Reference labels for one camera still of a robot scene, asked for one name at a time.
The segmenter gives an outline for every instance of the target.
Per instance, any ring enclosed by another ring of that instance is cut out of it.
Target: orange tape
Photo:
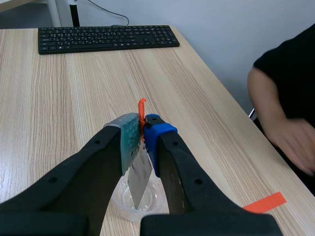
[[[144,120],[144,102],[147,100],[145,98],[141,98],[139,103],[138,103],[138,111],[139,111],[139,126],[140,126],[140,133],[141,133],[141,139],[143,141],[143,127],[145,125],[145,120]]]
[[[243,209],[248,210],[253,213],[265,213],[273,208],[276,208],[282,204],[286,203],[286,200],[280,192],[274,193],[268,197],[265,197],[257,202],[249,204]]]

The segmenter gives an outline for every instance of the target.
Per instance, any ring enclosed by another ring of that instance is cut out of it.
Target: white wall
[[[131,25],[175,26],[249,113],[246,77],[253,62],[315,23],[315,0],[93,0]],[[125,24],[79,0],[81,26]]]

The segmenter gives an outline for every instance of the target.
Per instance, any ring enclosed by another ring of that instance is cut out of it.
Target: wooden table
[[[0,30],[0,202],[77,152],[103,125],[137,112],[178,128],[218,187],[245,206],[280,191],[285,235],[313,235],[315,198],[180,33],[179,48],[46,55],[36,29]],[[105,216],[102,235],[138,235]]]

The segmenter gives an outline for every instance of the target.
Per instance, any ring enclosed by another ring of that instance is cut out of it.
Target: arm
[[[315,130],[303,119],[287,119],[278,99],[275,82],[253,67],[248,91],[266,137],[302,171],[315,171]]]
[[[268,124],[275,120],[285,119],[278,99],[277,86],[265,73],[253,67],[248,74],[247,86],[257,117],[264,130],[267,130]]]

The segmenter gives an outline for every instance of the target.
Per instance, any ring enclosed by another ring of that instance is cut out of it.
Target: knife blade
[[[128,174],[128,185],[136,209],[139,208],[142,196],[149,182],[152,166],[143,142],[134,158]]]

